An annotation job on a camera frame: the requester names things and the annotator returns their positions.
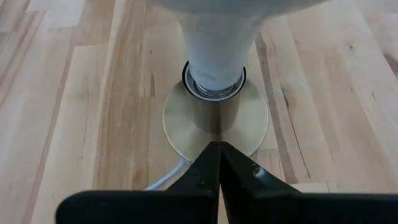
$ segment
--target light bulb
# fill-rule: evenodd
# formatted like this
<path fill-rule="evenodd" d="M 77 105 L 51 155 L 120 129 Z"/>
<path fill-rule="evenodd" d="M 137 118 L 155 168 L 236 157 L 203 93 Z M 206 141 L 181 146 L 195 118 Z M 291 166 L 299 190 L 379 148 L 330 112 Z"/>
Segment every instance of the light bulb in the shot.
<path fill-rule="evenodd" d="M 242 75 L 264 19 L 325 0 L 150 0 L 171 9 L 184 34 L 197 85 L 220 91 Z"/>

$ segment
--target wooden floor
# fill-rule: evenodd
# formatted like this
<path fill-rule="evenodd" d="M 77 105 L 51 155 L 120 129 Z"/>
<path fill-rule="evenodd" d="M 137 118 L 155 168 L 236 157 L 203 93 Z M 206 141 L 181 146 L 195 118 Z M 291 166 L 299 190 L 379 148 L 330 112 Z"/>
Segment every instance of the wooden floor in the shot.
<path fill-rule="evenodd" d="M 0 0 L 0 223 L 170 171 L 161 115 L 185 61 L 174 16 L 143 0 Z M 398 192 L 397 61 L 396 0 L 268 20 L 248 61 L 272 118 L 257 162 L 304 191 Z"/>

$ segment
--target lamp base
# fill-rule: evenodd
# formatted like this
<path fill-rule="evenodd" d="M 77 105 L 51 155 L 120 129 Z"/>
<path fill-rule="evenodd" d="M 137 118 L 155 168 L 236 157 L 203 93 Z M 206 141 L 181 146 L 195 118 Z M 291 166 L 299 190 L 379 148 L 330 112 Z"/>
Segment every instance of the lamp base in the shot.
<path fill-rule="evenodd" d="M 163 109 L 163 128 L 176 152 L 193 162 L 210 141 L 226 141 L 250 157 L 262 144 L 269 124 L 267 103 L 250 80 L 241 89 L 236 119 L 220 135 L 197 127 L 185 85 L 178 82 L 169 93 Z"/>

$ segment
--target white cord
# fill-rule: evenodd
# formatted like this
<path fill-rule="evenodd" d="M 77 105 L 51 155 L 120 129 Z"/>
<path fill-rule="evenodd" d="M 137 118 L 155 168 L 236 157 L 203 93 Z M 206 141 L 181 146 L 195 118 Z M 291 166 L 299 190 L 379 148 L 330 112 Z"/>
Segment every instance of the white cord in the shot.
<path fill-rule="evenodd" d="M 158 187 L 160 187 L 162 184 L 164 184 L 166 181 L 168 181 L 170 178 L 172 178 L 187 162 L 184 159 L 180 159 L 180 162 L 174 167 L 173 170 L 171 170 L 168 174 L 166 174 L 164 177 L 162 177 L 160 180 L 158 180 L 156 183 L 152 184 L 151 186 L 147 187 L 145 190 L 155 190 Z"/>

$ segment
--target brass lamp base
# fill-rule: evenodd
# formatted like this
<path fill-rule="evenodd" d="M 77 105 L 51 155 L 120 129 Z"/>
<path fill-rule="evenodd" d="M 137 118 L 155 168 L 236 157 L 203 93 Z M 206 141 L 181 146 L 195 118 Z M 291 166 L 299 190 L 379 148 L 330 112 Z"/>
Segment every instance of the brass lamp base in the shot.
<path fill-rule="evenodd" d="M 250 80 L 240 91 L 238 112 L 232 127 L 214 135 L 198 128 L 183 82 L 177 83 L 166 99 L 163 128 L 172 147 L 188 162 L 193 162 L 210 141 L 226 141 L 246 156 L 262 144 L 269 124 L 267 104 Z"/>

